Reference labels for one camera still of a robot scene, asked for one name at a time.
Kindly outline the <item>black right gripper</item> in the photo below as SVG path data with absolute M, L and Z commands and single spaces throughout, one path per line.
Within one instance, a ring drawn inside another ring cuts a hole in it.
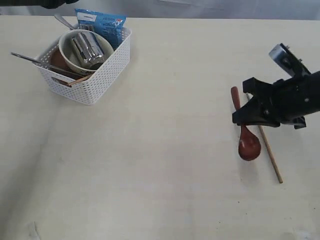
M 242 82 L 249 101 L 232 114 L 234 124 L 279 127 L 307 126 L 305 116 L 313 113 L 313 76 L 280 79 L 273 84 L 251 77 Z

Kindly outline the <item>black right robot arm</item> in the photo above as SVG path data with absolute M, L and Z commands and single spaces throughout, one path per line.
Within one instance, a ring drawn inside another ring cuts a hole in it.
M 242 82 L 245 94 L 252 98 L 232 114 L 234 124 L 295 129 L 306 127 L 305 116 L 320 110 L 320 73 L 298 75 L 274 83 L 254 77 Z

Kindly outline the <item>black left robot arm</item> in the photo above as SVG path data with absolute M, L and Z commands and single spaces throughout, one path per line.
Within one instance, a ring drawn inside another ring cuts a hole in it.
M 40 6 L 45 9 L 56 9 L 63 4 L 73 4 L 78 0 L 0 0 L 1 7 Z

